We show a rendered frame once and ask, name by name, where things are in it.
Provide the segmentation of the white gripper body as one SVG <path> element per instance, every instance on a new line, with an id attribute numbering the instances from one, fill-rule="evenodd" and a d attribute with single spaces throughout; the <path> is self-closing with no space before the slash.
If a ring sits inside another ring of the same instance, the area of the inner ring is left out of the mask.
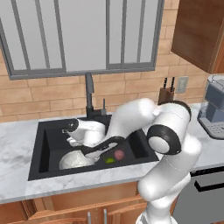
<path id="1" fill-rule="evenodd" d="M 73 139 L 72 137 L 69 137 L 69 138 L 67 139 L 67 141 L 69 142 L 69 144 L 70 144 L 72 147 L 85 146 L 83 140 L 76 141 L 76 140 Z"/>

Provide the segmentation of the white bowl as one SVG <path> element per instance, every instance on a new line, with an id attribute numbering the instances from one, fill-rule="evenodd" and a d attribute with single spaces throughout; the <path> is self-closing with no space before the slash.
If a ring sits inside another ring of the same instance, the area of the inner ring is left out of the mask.
<path id="1" fill-rule="evenodd" d="M 95 161 L 92 158 L 87 158 L 80 150 L 73 150 L 68 152 L 59 161 L 59 168 L 61 170 L 80 168 L 84 166 L 93 165 Z"/>

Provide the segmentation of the black sink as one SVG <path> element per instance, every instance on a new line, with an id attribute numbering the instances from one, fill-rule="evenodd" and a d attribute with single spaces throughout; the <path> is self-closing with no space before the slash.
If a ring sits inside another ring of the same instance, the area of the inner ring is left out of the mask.
<path id="1" fill-rule="evenodd" d="M 66 129 L 70 122 L 71 119 L 64 119 L 38 123 L 29 180 L 46 179 L 158 161 L 158 156 L 148 145 L 144 132 L 139 129 L 131 133 L 124 142 L 114 149 L 102 154 L 96 164 L 81 168 L 60 170 L 60 160 L 73 150 L 67 141 L 68 134 L 62 133 L 62 130 Z M 122 160 L 116 160 L 114 156 L 116 150 L 124 152 Z M 106 158 L 113 158 L 115 162 L 107 164 L 105 163 Z"/>

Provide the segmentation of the black tap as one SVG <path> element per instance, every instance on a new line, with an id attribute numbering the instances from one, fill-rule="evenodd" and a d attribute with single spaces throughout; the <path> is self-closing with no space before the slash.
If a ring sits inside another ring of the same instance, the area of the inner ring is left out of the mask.
<path id="1" fill-rule="evenodd" d="M 105 107 L 101 109 L 94 109 L 93 101 L 92 101 L 92 93 L 95 91 L 93 77 L 90 72 L 85 73 L 85 83 L 86 83 L 86 113 L 88 119 L 93 119 L 95 116 L 105 116 L 107 114 L 107 110 Z"/>

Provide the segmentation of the brown base cupboard door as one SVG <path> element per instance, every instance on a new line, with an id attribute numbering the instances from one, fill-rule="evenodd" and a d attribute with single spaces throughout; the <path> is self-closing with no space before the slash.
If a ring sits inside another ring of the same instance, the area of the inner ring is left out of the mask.
<path id="1" fill-rule="evenodd" d="M 36 212 L 27 220 L 14 221 L 11 224 L 88 224 L 88 212 L 91 213 L 92 224 L 97 224 L 98 211 L 93 206 L 60 211 L 44 210 Z"/>
<path id="2" fill-rule="evenodd" d="M 127 199 L 119 199 L 100 206 L 97 224 L 103 224 L 103 209 L 107 209 L 108 224 L 136 224 L 138 216 L 146 208 L 146 201 L 139 195 Z"/>

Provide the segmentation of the brown knife block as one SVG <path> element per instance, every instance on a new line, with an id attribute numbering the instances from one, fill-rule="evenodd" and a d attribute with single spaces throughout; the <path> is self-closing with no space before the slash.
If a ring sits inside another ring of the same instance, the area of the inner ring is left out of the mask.
<path id="1" fill-rule="evenodd" d="M 168 87 L 168 88 L 160 88 L 159 91 L 159 97 L 158 97 L 158 101 L 157 104 L 163 104 L 163 103 L 167 103 L 173 100 L 174 97 L 174 88 Z"/>

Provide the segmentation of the grey framed window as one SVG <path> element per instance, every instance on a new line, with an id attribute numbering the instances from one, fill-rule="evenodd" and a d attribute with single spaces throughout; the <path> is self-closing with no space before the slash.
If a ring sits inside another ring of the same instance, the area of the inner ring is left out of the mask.
<path id="1" fill-rule="evenodd" d="M 165 0 L 0 0 L 12 80 L 153 71 Z"/>

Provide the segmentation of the grey coffee machine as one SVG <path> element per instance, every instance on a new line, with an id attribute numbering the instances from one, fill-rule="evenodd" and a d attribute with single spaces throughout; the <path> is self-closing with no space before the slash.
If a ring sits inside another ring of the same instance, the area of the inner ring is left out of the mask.
<path id="1" fill-rule="evenodd" d="M 224 140 L 224 74 L 211 74 L 197 120 L 213 139 Z"/>

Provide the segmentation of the grey dishwasher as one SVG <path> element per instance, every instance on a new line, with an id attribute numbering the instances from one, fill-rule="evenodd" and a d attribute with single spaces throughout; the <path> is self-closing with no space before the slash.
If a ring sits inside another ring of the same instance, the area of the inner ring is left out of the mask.
<path id="1" fill-rule="evenodd" d="M 199 192 L 194 182 L 224 183 L 224 166 L 191 172 L 190 183 L 182 190 L 173 212 L 178 224 L 212 224 L 224 221 L 224 188 Z"/>

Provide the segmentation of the grey wall socket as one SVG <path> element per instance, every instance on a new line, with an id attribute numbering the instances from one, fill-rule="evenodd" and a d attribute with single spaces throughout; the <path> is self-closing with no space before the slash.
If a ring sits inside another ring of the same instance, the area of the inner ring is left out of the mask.
<path id="1" fill-rule="evenodd" d="M 188 82 L 187 76 L 181 76 L 178 78 L 178 84 L 176 89 L 177 94 L 182 94 L 186 91 L 187 82 Z"/>

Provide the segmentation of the brown wall cupboard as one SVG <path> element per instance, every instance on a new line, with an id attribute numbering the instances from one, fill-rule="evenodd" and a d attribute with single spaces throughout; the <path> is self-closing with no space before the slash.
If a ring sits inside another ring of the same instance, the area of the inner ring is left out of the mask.
<path id="1" fill-rule="evenodd" d="M 224 0 L 179 0 L 171 51 L 209 74 L 224 74 Z"/>

